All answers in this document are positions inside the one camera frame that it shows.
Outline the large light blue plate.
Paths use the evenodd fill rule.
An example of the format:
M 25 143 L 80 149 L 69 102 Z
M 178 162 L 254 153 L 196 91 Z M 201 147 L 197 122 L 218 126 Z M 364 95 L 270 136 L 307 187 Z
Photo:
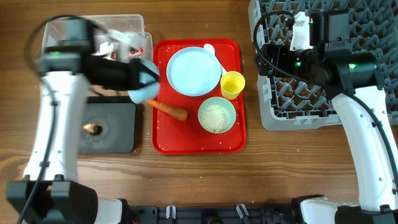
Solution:
M 173 54 L 166 68 L 170 86 L 185 96 L 211 92 L 221 78 L 221 64 L 203 47 L 186 47 Z

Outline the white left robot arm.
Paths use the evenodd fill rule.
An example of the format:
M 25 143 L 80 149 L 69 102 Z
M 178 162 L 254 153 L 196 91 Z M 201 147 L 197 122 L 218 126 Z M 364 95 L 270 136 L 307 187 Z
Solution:
M 19 213 L 19 223 L 137 223 L 125 199 L 98 197 L 78 182 L 76 160 L 81 122 L 92 85 L 116 91 L 136 91 L 133 102 L 156 97 L 160 74 L 149 60 L 132 57 L 144 44 L 137 32 L 105 29 L 118 43 L 120 60 L 99 56 L 95 48 L 95 22 L 81 16 L 61 15 L 65 33 L 38 59 L 31 51 L 36 35 L 24 44 L 24 60 L 40 82 L 40 109 L 34 148 L 23 178 L 7 184 L 7 201 Z

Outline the brown food scrap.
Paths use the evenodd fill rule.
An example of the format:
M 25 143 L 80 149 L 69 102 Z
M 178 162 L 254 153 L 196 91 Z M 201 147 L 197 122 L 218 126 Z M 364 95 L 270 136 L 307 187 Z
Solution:
M 83 125 L 83 130 L 89 135 L 99 135 L 102 132 L 102 127 L 96 123 L 88 123 Z

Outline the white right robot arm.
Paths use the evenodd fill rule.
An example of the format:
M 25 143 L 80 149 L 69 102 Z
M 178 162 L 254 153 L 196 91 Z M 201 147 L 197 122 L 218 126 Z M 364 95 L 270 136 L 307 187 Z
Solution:
M 337 47 L 291 51 L 257 46 L 261 70 L 320 86 L 344 127 L 359 187 L 358 203 L 323 195 L 293 199 L 297 223 L 397 223 L 397 146 L 387 117 L 382 76 L 372 54 Z

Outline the small light blue bowl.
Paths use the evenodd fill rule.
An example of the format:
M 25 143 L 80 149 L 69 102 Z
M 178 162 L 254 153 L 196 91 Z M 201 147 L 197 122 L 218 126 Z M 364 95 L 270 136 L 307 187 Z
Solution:
M 150 60 L 146 60 L 144 59 L 144 65 L 146 65 L 148 68 L 150 68 L 151 70 L 153 70 L 156 74 L 159 75 L 159 79 L 160 79 L 160 72 L 157 68 L 157 66 Z M 153 98 L 155 98 L 160 90 L 160 83 L 155 82 L 153 84 L 149 84 L 149 82 L 153 81 L 154 79 L 146 74 L 146 73 L 140 73 L 140 78 L 139 80 L 142 82 L 142 84 L 140 84 L 139 82 L 133 82 L 133 76 L 132 76 L 132 90 L 128 90 L 128 95 L 130 97 L 130 99 L 136 103 L 142 103 L 146 100 L 151 100 Z

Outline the white rice grains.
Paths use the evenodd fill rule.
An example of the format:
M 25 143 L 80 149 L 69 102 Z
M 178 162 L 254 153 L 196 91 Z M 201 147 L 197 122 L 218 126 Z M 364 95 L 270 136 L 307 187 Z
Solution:
M 211 133 L 221 133 L 226 131 L 228 127 L 229 114 L 224 107 L 211 105 L 202 111 L 200 121 L 207 131 Z

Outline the green bowl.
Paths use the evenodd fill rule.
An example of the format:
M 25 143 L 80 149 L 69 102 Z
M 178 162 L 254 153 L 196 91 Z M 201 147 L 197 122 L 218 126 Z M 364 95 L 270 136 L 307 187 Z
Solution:
M 206 99 L 198 109 L 198 121 L 201 127 L 213 134 L 229 131 L 236 122 L 236 109 L 233 104 L 222 97 Z

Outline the red snack wrapper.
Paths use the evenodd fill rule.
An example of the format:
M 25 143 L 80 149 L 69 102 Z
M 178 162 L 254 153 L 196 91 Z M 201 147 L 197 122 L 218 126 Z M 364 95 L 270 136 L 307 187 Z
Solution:
M 141 46 L 138 49 L 130 48 L 128 53 L 122 53 L 122 50 L 116 49 L 111 52 L 110 59 L 111 60 L 119 60 L 122 61 L 124 59 L 132 59 L 134 57 L 143 57 L 144 56 L 144 47 Z

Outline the yellow plastic cup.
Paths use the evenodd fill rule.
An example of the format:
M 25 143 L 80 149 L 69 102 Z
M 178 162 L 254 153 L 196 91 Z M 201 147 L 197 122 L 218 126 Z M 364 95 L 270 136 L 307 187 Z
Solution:
M 241 73 L 226 72 L 220 80 L 221 94 L 227 100 L 233 100 L 243 91 L 245 84 L 245 78 Z

